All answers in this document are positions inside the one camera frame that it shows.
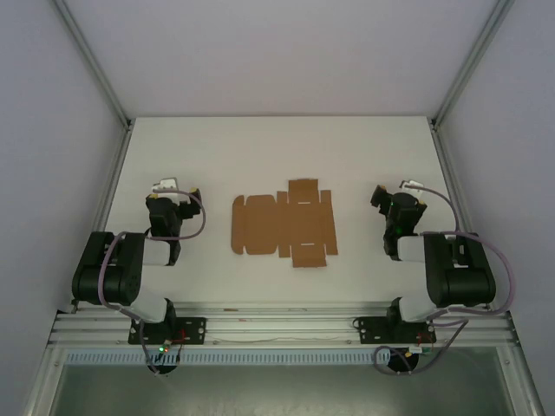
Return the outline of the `aluminium mounting rail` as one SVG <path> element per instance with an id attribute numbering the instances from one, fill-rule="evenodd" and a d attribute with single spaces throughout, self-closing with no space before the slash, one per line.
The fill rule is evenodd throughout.
<path id="1" fill-rule="evenodd" d="M 204 317 L 208 347 L 310 348 L 360 345 L 353 321 L 383 316 L 383 302 L 299 304 L 233 304 L 179 302 L 179 316 Z M 56 316 L 49 343 L 64 346 L 123 346 L 129 320 L 101 307 L 81 306 L 74 314 Z"/>

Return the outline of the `aluminium table side rail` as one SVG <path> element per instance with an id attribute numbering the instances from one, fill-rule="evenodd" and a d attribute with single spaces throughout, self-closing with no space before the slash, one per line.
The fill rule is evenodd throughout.
<path id="1" fill-rule="evenodd" d="M 121 171 L 127 156 L 127 150 L 130 144 L 134 129 L 134 121 L 132 120 L 128 127 L 123 129 L 121 140 L 117 146 L 113 161 L 111 162 L 108 179 L 101 193 L 101 200 L 95 213 L 92 225 L 92 232 L 105 231 L 108 223 L 109 214 L 114 201 L 114 195 L 120 180 Z"/>
<path id="2" fill-rule="evenodd" d="M 426 237 L 425 258 L 428 287 L 434 300 L 453 312 L 489 316 L 489 304 L 495 295 L 495 282 L 487 265 L 485 250 L 467 229 L 463 204 L 456 184 L 454 169 L 436 130 L 430 128 L 434 149 L 441 166 L 447 198 L 454 211 L 455 226 L 443 237 Z"/>

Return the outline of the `brown cardboard box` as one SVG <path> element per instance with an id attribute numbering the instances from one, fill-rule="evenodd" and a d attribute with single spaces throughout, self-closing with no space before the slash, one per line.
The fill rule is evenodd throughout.
<path id="1" fill-rule="evenodd" d="M 338 254 L 330 190 L 294 179 L 274 195 L 241 195 L 232 203 L 232 251 L 289 258 L 294 268 L 321 268 Z"/>

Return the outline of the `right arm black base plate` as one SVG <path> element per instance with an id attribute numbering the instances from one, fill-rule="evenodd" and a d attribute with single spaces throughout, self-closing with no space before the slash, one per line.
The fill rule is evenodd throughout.
<path id="1" fill-rule="evenodd" d="M 435 343 L 434 331 L 425 322 L 392 323 L 387 317 L 361 316 L 352 322 L 361 344 L 422 344 Z"/>

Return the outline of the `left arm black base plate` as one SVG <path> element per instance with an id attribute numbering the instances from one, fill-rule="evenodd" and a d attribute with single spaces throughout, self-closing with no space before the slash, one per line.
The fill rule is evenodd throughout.
<path id="1" fill-rule="evenodd" d="M 164 343 L 203 345 L 205 335 L 204 317 L 177 317 L 172 326 L 167 322 L 145 323 L 143 328 L 143 338 L 148 346 Z"/>

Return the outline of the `aluminium frame leg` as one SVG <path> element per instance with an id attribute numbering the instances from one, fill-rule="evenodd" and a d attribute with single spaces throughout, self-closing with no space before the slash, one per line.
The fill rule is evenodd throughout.
<path id="1" fill-rule="evenodd" d="M 50 416 L 66 357 L 65 348 L 46 348 L 23 416 Z"/>
<path id="2" fill-rule="evenodd" d="M 521 347 L 497 347 L 501 371 L 515 416 L 545 416 Z"/>

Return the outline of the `aluminium frame post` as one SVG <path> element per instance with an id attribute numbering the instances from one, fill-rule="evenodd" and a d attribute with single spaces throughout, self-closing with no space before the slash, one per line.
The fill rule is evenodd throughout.
<path id="1" fill-rule="evenodd" d="M 62 23 L 69 33 L 69 37 L 75 43 L 82 59 L 84 60 L 90 74 L 92 75 L 97 87 L 100 89 L 104 98 L 107 100 L 108 106 L 114 113 L 114 116 L 121 123 L 125 130 L 131 126 L 131 119 L 127 116 L 126 111 L 121 105 L 116 92 L 114 91 L 107 75 L 96 59 L 94 51 L 89 46 L 86 36 L 83 34 L 79 23 L 74 14 L 70 10 L 66 0 L 50 0 L 56 13 L 62 19 Z"/>
<path id="2" fill-rule="evenodd" d="M 437 130 L 443 124 L 453 110 L 514 3 L 515 0 L 496 0 L 491 13 L 473 42 L 438 110 L 430 119 L 434 130 Z"/>

